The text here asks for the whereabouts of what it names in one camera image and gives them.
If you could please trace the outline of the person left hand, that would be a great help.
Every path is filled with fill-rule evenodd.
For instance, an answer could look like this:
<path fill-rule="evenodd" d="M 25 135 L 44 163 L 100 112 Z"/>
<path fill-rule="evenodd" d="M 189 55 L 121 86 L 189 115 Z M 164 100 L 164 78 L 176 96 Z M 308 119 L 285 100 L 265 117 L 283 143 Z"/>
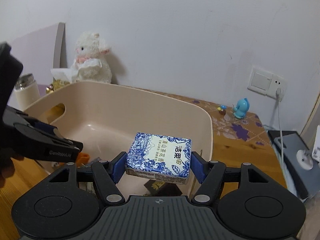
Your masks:
<path fill-rule="evenodd" d="M 1 159 L 1 173 L 0 173 L 0 187 L 3 188 L 5 185 L 5 181 L 7 178 L 10 178 L 15 173 L 14 162 L 12 160 L 22 161 L 24 157 L 22 156 L 14 156 L 10 157 L 5 155 Z"/>

